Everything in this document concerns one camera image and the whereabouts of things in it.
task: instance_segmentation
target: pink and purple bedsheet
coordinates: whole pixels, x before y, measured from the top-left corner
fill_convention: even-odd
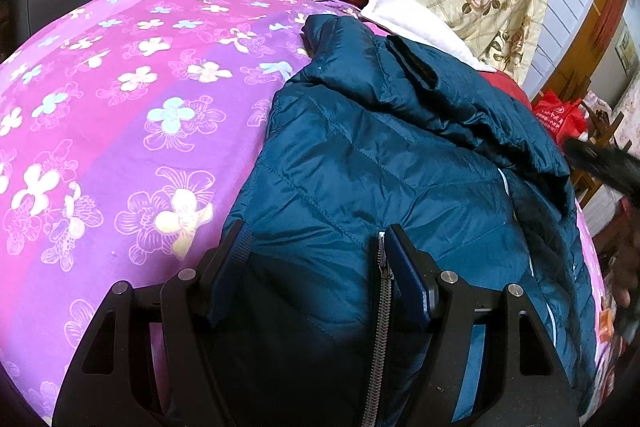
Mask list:
[[[51,417],[110,286],[215,247],[271,99],[309,62],[306,0],[94,0],[0,66],[0,362]]]

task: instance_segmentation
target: yellow flower print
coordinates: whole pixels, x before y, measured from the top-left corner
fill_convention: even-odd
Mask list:
[[[207,205],[197,210],[196,195],[186,188],[177,188],[174,197],[171,198],[171,206],[174,211],[163,210],[154,220],[156,230],[161,233],[177,233],[172,246],[174,255],[182,260],[187,256],[193,238],[198,227],[213,219],[213,205]]]

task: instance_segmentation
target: red plastic bag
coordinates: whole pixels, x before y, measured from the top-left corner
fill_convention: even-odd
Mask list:
[[[587,130],[587,122],[578,107],[581,101],[561,102],[556,94],[549,90],[533,108],[533,114],[560,145],[566,138],[577,138]]]

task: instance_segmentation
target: hand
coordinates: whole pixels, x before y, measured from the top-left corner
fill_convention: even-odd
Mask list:
[[[612,267],[613,298],[616,304],[623,308],[629,307],[630,293],[638,288],[638,270],[640,270],[640,230],[638,228],[640,227],[637,225],[632,227],[629,235],[621,242]]]

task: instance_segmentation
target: bedsheet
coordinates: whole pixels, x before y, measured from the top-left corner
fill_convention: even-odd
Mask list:
[[[0,360],[42,417],[114,282],[217,245],[306,17],[340,10],[94,0],[0,66]]]

